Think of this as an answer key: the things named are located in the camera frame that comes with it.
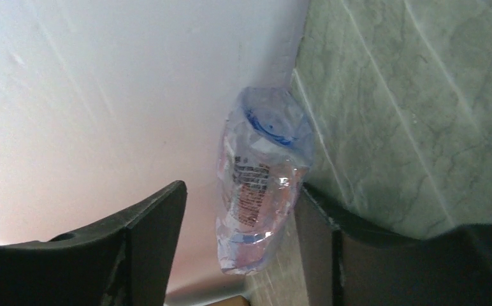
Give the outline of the clear bottle blue label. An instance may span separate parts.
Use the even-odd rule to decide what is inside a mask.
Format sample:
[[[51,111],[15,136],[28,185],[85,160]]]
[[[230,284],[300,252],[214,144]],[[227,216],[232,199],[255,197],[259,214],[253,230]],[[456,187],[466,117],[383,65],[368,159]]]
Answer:
[[[315,140],[300,104],[283,87],[247,87],[226,117],[217,179],[220,268],[252,275],[275,254],[314,163]]]

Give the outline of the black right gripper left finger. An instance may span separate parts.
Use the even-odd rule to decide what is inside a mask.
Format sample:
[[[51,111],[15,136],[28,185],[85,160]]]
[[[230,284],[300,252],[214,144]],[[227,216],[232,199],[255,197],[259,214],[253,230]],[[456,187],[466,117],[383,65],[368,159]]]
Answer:
[[[163,305],[186,200],[177,180],[47,242],[0,245],[0,305]]]

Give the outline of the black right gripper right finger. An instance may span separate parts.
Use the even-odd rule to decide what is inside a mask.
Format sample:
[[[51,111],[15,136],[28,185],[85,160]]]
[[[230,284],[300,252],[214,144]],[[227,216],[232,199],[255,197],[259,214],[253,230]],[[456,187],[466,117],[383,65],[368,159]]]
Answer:
[[[294,218],[311,305],[492,305],[492,224],[418,240],[309,184]]]

